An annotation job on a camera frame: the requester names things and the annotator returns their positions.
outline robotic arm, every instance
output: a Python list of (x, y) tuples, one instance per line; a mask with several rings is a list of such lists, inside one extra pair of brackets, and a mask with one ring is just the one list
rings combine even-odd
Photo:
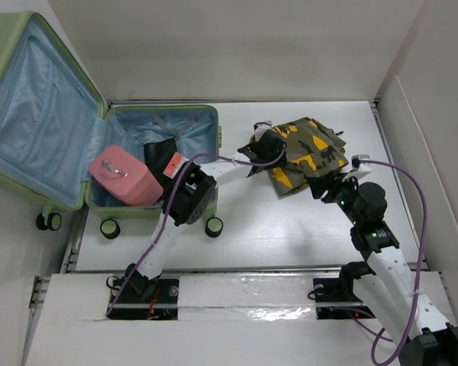
[[(189, 166), (175, 177), (181, 184), (174, 193), (171, 207), (166, 198), (172, 194), (173, 187), (166, 190), (163, 213), (153, 233), (152, 242), (156, 245), (137, 266), (133, 263), (127, 267), (124, 279), (140, 300), (152, 298), (163, 264), (176, 240), (188, 225), (202, 216), (214, 190), (234, 179), (285, 164), (284, 148), (285, 143), (271, 124), (259, 124), (255, 125), (255, 140), (229, 159), (204, 165), (186, 162)], [(398, 345), (411, 313), (414, 274), (383, 220), (387, 208), (385, 191), (372, 182), (358, 183), (371, 172), (360, 158), (362, 156), (353, 157), (351, 172), (335, 171), (324, 177), (307, 178), (307, 181), (314, 199), (337, 204), (353, 224), (351, 239), (364, 261), (342, 267), (343, 290), (360, 298)], [(458, 366), (458, 326), (452, 326), (422, 292), (418, 294), (418, 309), (399, 359), (403, 366)]]

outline zipper pull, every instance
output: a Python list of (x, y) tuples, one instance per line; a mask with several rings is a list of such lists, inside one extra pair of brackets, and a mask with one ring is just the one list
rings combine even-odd
[(54, 88), (58, 89), (58, 91), (60, 91), (60, 88), (58, 87), (58, 84), (56, 83), (56, 80), (53, 79), (53, 85), (54, 85)]

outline beige wall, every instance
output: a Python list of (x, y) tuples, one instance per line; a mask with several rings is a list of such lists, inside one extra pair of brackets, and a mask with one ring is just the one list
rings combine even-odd
[(421, 0), (50, 0), (106, 98), (372, 100)]
[[(458, 0), (426, 0), (379, 102), (399, 165), (418, 178), (429, 202), (426, 255), (443, 272), (458, 318)], [(420, 201), (404, 182), (414, 221)]]
[[(0, 11), (40, 11), (68, 43), (46, 0), (0, 0)], [(63, 257), (67, 216), (56, 233), (40, 232), (41, 208), (0, 190), (0, 365), (21, 364), (35, 275), (58, 269)]]

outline suitcase lid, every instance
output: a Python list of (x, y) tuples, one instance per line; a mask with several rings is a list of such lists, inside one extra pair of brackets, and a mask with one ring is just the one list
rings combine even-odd
[(105, 99), (41, 15), (0, 14), (4, 184), (79, 209), (88, 160), (103, 147), (104, 112)]

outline silver handle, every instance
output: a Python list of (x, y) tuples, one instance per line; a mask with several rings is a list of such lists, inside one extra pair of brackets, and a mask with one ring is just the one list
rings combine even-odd
[(102, 165), (103, 165), (104, 168), (106, 168), (108, 171), (110, 171), (112, 173), (122, 175), (123, 177), (127, 177), (127, 173), (124, 172), (123, 170), (117, 170), (117, 169), (112, 168), (111, 167), (112, 163), (108, 159), (102, 160)]

